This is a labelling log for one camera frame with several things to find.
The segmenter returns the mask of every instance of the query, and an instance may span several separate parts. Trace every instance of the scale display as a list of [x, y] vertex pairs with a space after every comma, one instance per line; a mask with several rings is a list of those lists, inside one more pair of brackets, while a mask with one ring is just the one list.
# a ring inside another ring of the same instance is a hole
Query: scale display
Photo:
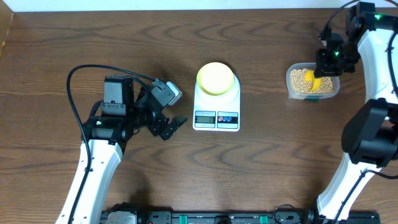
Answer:
[[214, 117], [197, 116], [197, 123], [210, 123], [212, 124]]
[[196, 128], [237, 129], [238, 121], [239, 121], [238, 113], [236, 112], [221, 112], [221, 111], [195, 112]]

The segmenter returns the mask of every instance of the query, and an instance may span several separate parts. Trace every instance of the yellow bowl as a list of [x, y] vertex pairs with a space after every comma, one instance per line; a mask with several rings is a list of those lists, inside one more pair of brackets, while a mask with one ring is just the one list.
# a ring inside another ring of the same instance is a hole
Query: yellow bowl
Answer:
[[313, 73], [314, 73], [314, 70], [308, 70], [305, 74], [305, 81], [312, 82], [312, 87], [309, 88], [310, 91], [318, 90], [319, 88], [321, 88], [321, 84], [322, 84], [322, 79], [315, 78]]
[[206, 94], [220, 96], [233, 86], [234, 73], [223, 63], [208, 63], [199, 70], [197, 83]]

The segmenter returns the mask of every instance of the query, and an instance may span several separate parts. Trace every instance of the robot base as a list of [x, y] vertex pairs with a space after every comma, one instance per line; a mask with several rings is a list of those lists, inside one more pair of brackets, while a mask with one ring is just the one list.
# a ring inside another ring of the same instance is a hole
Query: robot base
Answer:
[[[124, 217], [135, 216], [133, 222], [124, 222]], [[110, 211], [103, 212], [99, 224], [111, 223], [108, 217], [117, 216], [119, 224], [310, 224], [329, 223], [330, 220], [314, 220], [314, 211], [286, 210], [274, 212], [175, 212], [171, 208], [138, 207], [123, 202], [115, 205]], [[350, 213], [344, 221], [336, 224], [381, 224], [379, 214], [373, 212]]]

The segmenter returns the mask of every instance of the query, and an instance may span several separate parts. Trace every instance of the white wall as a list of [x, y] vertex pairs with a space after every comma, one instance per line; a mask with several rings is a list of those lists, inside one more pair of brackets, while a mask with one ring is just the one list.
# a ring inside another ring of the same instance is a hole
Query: white wall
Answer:
[[[349, 0], [3, 0], [14, 12], [340, 7]], [[376, 7], [391, 7], [383, 0]]]

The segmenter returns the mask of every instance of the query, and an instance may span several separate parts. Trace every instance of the white scale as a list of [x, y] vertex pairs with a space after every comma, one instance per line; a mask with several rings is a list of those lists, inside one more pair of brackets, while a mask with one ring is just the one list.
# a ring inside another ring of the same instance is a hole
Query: white scale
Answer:
[[199, 131], [239, 131], [241, 122], [241, 85], [234, 74], [230, 90], [220, 96], [206, 94], [195, 85], [193, 128]]

